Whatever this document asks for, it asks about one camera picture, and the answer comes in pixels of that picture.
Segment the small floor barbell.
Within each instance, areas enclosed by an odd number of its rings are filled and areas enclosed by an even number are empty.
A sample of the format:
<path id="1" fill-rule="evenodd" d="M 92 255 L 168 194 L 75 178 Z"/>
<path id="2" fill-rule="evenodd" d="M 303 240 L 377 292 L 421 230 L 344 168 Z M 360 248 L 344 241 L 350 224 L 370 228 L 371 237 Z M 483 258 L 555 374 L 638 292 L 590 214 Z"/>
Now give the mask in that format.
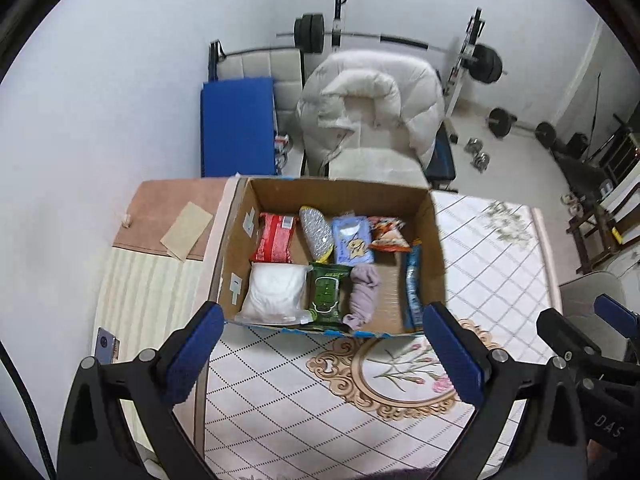
<path id="1" fill-rule="evenodd" d="M 540 122 L 532 126 L 521 122 L 515 115 L 501 107 L 495 107 L 489 112 L 486 124 L 491 133 L 499 139 L 505 138 L 512 129 L 520 129 L 533 133 L 544 148 L 552 148 L 556 140 L 556 130 L 550 122 Z"/>

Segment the silver mesh sponge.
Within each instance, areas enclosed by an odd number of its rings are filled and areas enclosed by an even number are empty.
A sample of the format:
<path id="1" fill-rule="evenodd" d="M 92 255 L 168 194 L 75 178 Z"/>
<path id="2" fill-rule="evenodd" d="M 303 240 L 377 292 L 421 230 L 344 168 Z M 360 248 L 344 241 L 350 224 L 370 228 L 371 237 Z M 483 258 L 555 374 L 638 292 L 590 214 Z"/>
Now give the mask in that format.
<path id="1" fill-rule="evenodd" d="M 326 217 L 320 210 L 308 206 L 300 208 L 298 216 L 312 261 L 327 263 L 334 249 L 334 239 Z"/>

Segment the white cotton bag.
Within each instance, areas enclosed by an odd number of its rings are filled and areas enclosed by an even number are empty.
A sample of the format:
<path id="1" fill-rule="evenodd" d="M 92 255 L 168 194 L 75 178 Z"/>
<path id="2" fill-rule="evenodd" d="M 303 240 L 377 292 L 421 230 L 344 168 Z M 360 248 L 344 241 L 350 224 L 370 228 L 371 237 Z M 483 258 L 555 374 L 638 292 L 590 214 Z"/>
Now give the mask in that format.
<path id="1" fill-rule="evenodd" d="M 254 262 L 238 322 L 293 326 L 311 323 L 306 308 L 307 274 L 311 266 L 293 263 Z"/>

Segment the orange snack bag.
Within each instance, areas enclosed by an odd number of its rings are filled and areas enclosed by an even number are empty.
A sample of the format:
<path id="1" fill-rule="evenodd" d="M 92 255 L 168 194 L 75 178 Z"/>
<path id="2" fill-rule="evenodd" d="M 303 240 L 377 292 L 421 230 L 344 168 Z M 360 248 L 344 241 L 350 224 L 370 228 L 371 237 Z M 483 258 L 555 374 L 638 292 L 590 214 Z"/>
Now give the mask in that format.
<path id="1" fill-rule="evenodd" d="M 396 217 L 369 217 L 371 243 L 369 248 L 378 252 L 408 252 L 410 244 L 402 236 L 405 222 Z"/>

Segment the white puffer jacket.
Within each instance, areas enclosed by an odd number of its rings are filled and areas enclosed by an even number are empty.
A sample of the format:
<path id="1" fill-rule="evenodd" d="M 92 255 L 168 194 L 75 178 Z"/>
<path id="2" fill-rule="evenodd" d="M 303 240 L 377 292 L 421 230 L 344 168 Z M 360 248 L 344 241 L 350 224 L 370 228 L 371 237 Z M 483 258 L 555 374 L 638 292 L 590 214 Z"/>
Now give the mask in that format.
<path id="1" fill-rule="evenodd" d="M 423 58 L 341 50 L 307 77 L 296 103 L 307 168 L 324 176 L 363 170 L 375 179 L 409 179 L 431 161 L 445 119 L 437 70 Z"/>

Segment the blue smartphone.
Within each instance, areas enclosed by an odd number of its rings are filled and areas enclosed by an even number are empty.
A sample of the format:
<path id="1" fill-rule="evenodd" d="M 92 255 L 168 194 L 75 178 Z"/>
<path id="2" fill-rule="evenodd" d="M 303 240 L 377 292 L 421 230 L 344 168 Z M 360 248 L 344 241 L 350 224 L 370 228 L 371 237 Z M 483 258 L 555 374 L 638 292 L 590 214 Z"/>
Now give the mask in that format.
<path id="1" fill-rule="evenodd" d="M 108 330 L 99 327 L 96 331 L 94 357 L 101 365 L 113 364 L 118 360 L 119 340 Z"/>

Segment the dark wooden stool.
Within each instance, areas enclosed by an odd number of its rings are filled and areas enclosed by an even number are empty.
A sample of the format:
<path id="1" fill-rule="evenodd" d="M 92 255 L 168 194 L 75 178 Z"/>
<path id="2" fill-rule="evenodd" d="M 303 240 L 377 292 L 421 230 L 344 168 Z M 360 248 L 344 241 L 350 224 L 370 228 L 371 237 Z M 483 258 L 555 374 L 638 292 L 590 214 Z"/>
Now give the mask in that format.
<path id="1" fill-rule="evenodd" d="M 573 237 L 577 249 L 577 274 L 588 274 L 639 243 L 638 234 L 629 236 L 639 226 L 639 205 L 616 218 L 638 195 L 636 184 L 613 210 L 595 204 L 582 216 L 570 219 L 566 232 Z"/>

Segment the long blue snack bag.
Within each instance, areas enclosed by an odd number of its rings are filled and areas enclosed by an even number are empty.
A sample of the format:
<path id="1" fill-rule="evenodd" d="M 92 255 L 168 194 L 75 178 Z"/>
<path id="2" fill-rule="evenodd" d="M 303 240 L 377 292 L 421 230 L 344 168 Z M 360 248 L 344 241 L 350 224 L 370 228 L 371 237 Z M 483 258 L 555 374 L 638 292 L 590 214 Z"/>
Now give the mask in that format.
<path id="1" fill-rule="evenodd" d="M 420 270 L 422 260 L 422 243 L 417 238 L 411 244 L 410 250 L 404 255 L 402 268 L 404 269 L 405 300 L 402 306 L 404 327 L 407 332 L 420 332 L 423 328 L 423 304 L 420 296 Z"/>

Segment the blue padded weight bench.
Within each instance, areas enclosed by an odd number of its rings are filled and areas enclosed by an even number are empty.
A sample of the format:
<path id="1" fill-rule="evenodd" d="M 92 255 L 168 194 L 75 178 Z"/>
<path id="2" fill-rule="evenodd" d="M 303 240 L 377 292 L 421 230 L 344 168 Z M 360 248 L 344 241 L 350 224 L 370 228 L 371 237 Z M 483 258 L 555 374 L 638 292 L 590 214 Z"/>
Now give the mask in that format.
<path id="1" fill-rule="evenodd" d="M 440 125 L 436 133 L 434 152 L 430 163 L 424 169 L 424 176 L 435 190 L 443 190 L 457 177 L 446 122 Z"/>

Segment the tan paper piece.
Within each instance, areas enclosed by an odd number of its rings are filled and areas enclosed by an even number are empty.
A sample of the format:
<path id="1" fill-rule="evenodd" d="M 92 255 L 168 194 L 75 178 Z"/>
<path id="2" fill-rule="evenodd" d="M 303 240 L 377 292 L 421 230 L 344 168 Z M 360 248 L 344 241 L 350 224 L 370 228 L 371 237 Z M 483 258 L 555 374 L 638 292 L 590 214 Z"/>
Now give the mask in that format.
<path id="1" fill-rule="evenodd" d="M 213 215 L 202 207 L 189 202 L 180 211 L 174 223 L 160 239 L 168 255 L 186 261 L 190 251 L 205 232 Z"/>

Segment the blue folded mat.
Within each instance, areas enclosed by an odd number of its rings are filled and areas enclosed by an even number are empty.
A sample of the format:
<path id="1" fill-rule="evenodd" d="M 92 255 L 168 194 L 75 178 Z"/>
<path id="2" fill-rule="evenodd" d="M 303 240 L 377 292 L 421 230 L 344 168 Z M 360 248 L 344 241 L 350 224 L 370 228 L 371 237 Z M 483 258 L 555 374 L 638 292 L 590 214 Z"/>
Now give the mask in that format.
<path id="1" fill-rule="evenodd" d="M 201 91 L 201 175 L 273 176 L 273 79 L 209 81 Z"/>

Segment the chrome dumbbell pair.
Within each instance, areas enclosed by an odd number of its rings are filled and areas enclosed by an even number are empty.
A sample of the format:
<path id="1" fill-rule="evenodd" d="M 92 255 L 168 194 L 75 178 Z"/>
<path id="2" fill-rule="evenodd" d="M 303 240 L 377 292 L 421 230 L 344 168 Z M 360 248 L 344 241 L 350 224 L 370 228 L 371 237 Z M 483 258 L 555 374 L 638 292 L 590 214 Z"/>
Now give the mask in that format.
<path id="1" fill-rule="evenodd" d="M 490 163 L 490 156 L 484 151 L 484 143 L 479 138 L 471 138 L 464 147 L 471 159 L 471 165 L 481 174 L 485 172 Z"/>

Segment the beige sofa chair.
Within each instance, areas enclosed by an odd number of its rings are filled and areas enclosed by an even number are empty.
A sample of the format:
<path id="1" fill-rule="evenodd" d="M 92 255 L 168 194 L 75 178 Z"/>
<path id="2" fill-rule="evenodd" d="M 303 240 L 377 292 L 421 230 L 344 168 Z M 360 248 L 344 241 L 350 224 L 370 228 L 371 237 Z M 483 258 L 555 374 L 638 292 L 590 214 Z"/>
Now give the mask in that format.
<path id="1" fill-rule="evenodd" d="M 276 131 L 288 139 L 282 174 L 427 185 L 444 96 L 423 58 L 343 50 L 308 72 L 299 48 L 210 44 L 209 80 L 258 77 L 273 82 Z"/>

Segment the red snack pack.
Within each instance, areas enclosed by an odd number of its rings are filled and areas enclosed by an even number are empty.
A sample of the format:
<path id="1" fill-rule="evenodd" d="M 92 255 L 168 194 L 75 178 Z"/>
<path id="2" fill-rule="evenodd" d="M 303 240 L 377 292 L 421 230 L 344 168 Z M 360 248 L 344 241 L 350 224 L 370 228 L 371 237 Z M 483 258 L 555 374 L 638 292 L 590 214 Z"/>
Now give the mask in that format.
<path id="1" fill-rule="evenodd" d="M 286 214 L 260 214 L 262 234 L 251 262 L 291 263 L 291 240 L 295 232 L 296 218 Z"/>

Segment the barbell with black plates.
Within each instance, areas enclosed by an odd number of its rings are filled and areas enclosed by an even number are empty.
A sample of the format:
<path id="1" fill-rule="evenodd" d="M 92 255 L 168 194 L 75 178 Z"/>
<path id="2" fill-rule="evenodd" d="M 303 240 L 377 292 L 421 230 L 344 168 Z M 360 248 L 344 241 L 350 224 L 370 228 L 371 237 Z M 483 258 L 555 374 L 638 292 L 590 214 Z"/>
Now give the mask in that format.
<path id="1" fill-rule="evenodd" d="M 482 10 L 477 8 L 466 25 L 465 37 L 454 67 L 466 70 L 469 76 L 477 82 L 494 84 L 503 75 L 506 75 L 506 71 L 498 52 L 494 48 L 478 42 L 484 27 Z M 295 47 L 306 54 L 322 54 L 324 43 L 328 37 L 331 38 L 334 48 L 341 47 L 343 38 L 359 38 L 375 40 L 381 44 L 398 44 L 398 46 L 424 51 L 433 50 L 442 54 L 448 52 L 447 49 L 435 47 L 434 44 L 401 36 L 344 32 L 339 27 L 333 27 L 327 32 L 324 17 L 320 13 L 303 14 L 294 21 L 292 32 L 278 32 L 277 37 L 292 37 Z"/>

